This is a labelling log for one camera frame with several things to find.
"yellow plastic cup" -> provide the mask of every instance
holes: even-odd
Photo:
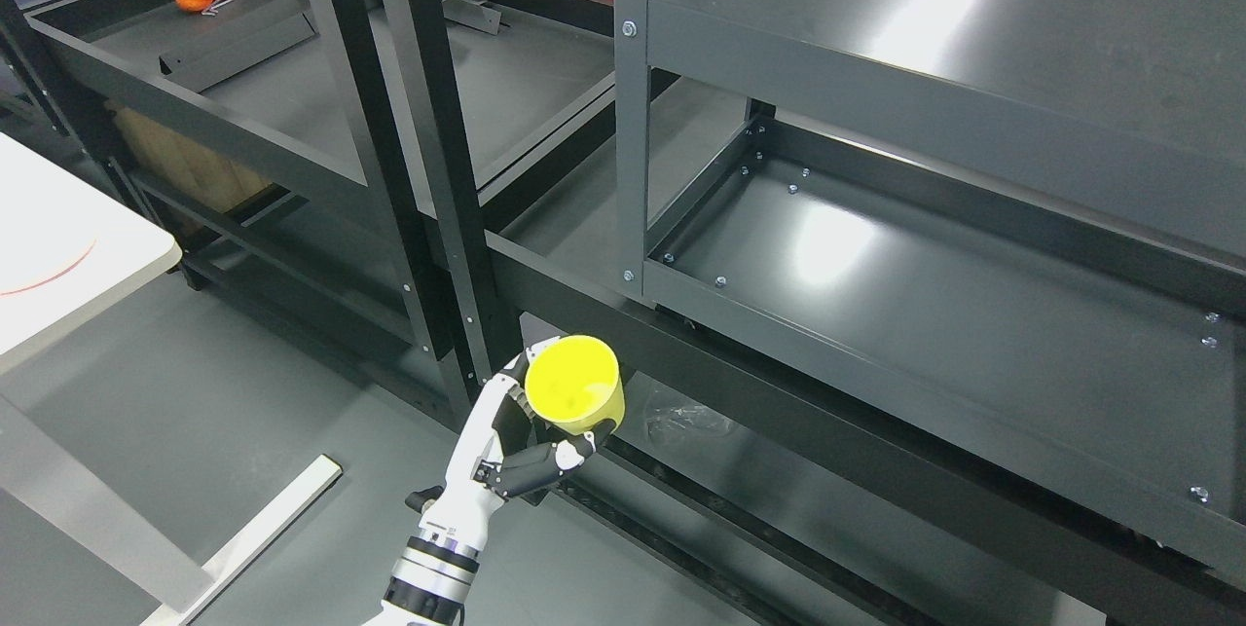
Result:
[[[523,383],[532,412],[568,434],[583,434],[603,419],[623,423],[619,362],[606,342],[574,334],[537,355]]]

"robotic hand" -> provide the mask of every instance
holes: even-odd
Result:
[[[445,488],[406,499],[421,513],[419,534],[394,565],[381,612],[364,626],[449,625],[460,619],[492,514],[507,500],[574,471],[614,430],[617,421],[604,419],[583,434],[527,446],[533,426],[546,423],[533,414],[522,384],[531,363],[558,339],[528,347],[485,384],[450,456]]]

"gray floor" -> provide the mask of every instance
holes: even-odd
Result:
[[[414,527],[410,489],[452,438],[356,389],[212,294],[164,276],[0,378],[19,408],[198,560],[325,453],[345,476],[199,619],[366,620]],[[749,624],[561,501],[493,524],[468,624]],[[137,624],[156,607],[12,498],[0,499],[0,622]]]

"transparent plastic bag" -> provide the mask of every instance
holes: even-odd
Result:
[[[735,426],[729,418],[667,387],[654,389],[644,405],[644,430],[655,446],[725,436]]]

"shelf tier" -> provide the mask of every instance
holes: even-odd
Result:
[[[168,0],[100,27],[66,24],[75,10],[110,0],[72,0],[36,14],[66,69],[90,89],[133,107],[254,168],[348,219],[370,223],[363,170],[319,39],[302,42],[202,94],[162,76],[159,55],[275,0],[239,0],[217,17],[187,16]],[[609,39],[501,7],[500,35],[449,29],[477,185],[557,126],[588,90],[611,76]],[[88,19],[87,16],[77,20]],[[396,59],[383,9],[371,14],[386,77]],[[405,94],[390,94],[404,148],[419,156]],[[421,206],[430,206],[420,162],[411,162]]]
[[[650,0],[648,59],[1242,276],[1244,6]]]
[[[653,104],[654,302],[1246,576],[1239,325],[887,196],[886,157],[785,122],[733,138],[743,105],[689,80]],[[606,143],[503,236],[617,289],[614,158]],[[1204,483],[1209,506],[1189,496]]]

